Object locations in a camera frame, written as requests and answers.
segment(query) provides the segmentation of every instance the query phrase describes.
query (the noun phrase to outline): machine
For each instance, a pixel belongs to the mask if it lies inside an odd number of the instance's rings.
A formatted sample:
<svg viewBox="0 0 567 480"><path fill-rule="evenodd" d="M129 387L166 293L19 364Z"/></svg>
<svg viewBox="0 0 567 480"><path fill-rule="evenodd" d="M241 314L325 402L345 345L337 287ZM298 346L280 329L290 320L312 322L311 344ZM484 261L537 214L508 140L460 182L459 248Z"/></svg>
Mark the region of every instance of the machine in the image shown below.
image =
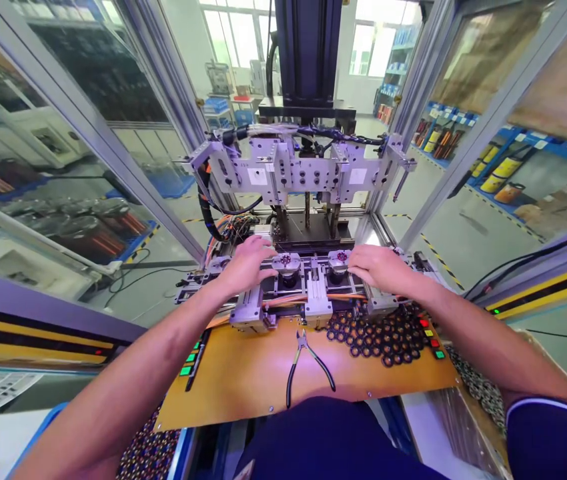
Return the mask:
<svg viewBox="0 0 567 480"><path fill-rule="evenodd" d="M272 48L266 62L269 97L259 106L261 123L215 131L189 157L199 186L203 219L215 245L211 240L202 270L189 275L175 304L219 275L234 246L248 235L263 235L278 252L263 268L274 268L279 275L242 293L225 307L230 325L250 335L268 333L277 328L278 318L290 315L314 329L326 328L337 311L348 311L356 319L375 323L408 303L348 273L355 239L348 218L341 218L340 213L342 204L352 202L355 193L386 194L401 175L393 194L396 201L417 164L404 153L398 134L383 134L375 139L355 135L356 112L333 99L341 2L303 3L303 14L292 4L276 2L277 25L281 29L271 36ZM317 18L326 21L309 24ZM302 45L303 63L298 55ZM272 57L277 48L281 97L272 95L271 88ZM301 77L296 75L299 72L303 72ZM325 81L314 82L317 78ZM275 122L282 117L294 117L298 123ZM335 127L317 126L316 117L334 118ZM365 157L368 145L376 147L376 157ZM246 147L250 150L248 156L241 152ZM245 209L228 211L215 201L211 185L216 185L220 193L260 196ZM303 211L288 208L293 194L305 197ZM322 207L311 209L311 197ZM260 203L272 210L265 221L253 210ZM211 208L226 214L231 226L242 215L257 218L253 222L259 223L246 231L242 220L239 227L220 232ZM420 253L411 255L395 245L388 247L411 268L446 284Z"/></svg>

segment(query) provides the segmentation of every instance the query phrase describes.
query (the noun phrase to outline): pliers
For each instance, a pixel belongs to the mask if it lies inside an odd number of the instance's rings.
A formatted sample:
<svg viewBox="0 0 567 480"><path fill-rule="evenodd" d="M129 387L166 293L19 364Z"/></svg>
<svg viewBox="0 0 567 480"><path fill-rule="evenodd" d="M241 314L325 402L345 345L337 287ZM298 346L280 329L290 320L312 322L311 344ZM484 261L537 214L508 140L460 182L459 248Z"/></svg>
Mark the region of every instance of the pliers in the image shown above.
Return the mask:
<svg viewBox="0 0 567 480"><path fill-rule="evenodd" d="M295 355L295 361L292 363L292 367L290 367L290 373L288 374L288 384L286 385L286 408L290 408L290 395L292 393L292 377L295 375L295 368L297 367L297 360L299 360L299 354L302 351L302 348L306 347L310 352L310 355L319 363L319 366L324 370L326 377L328 377L328 381L330 382L330 388L332 391L336 390L335 381L326 367L326 364L322 362L322 360L317 356L317 354L313 351L312 348L308 346L308 338L306 337L306 330L302 329L302 335L299 335L299 331L297 330L297 354Z"/></svg>

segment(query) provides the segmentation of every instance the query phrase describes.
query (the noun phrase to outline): window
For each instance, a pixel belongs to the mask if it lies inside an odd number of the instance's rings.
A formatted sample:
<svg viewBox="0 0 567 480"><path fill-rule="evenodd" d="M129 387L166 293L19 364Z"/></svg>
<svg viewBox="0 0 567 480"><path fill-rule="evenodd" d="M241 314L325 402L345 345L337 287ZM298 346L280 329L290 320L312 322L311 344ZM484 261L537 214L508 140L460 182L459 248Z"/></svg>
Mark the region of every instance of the window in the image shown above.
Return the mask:
<svg viewBox="0 0 567 480"><path fill-rule="evenodd" d="M350 75L383 77L402 25L421 23L417 3L402 0L358 0Z"/></svg>
<svg viewBox="0 0 567 480"><path fill-rule="evenodd" d="M250 68L251 60L265 61L270 0L199 0L199 4L216 61L241 68ZM270 31L276 30L273 14Z"/></svg>

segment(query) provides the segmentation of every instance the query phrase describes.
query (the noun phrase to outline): dark blue shirt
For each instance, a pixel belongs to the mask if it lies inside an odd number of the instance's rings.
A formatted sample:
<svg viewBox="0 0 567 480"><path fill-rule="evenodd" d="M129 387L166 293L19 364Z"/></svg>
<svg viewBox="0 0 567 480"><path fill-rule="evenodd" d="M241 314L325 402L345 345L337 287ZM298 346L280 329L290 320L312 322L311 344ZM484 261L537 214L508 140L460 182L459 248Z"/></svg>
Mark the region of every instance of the dark blue shirt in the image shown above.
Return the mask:
<svg viewBox="0 0 567 480"><path fill-rule="evenodd" d="M520 400L508 411L507 426L515 480L567 479L567 404ZM365 403L327 397L270 417L237 473L253 459L250 478L257 480L445 479L395 449Z"/></svg>

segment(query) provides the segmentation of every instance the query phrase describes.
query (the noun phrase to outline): hand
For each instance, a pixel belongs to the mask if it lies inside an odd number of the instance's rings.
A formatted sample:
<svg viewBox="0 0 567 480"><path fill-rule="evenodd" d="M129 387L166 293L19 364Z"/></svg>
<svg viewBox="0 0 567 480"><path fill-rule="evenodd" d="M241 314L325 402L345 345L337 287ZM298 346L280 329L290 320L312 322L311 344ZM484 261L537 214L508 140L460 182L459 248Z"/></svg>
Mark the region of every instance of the hand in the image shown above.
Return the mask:
<svg viewBox="0 0 567 480"><path fill-rule="evenodd" d="M277 271L274 269L259 270L262 261L277 255L272 248L268 248L271 245L259 235L248 237L248 240L237 248L232 260L214 283L230 298L250 290L268 277L276 277Z"/></svg>
<svg viewBox="0 0 567 480"><path fill-rule="evenodd" d="M392 250L375 245L357 245L350 254L348 271L381 291L410 298L428 282Z"/></svg>

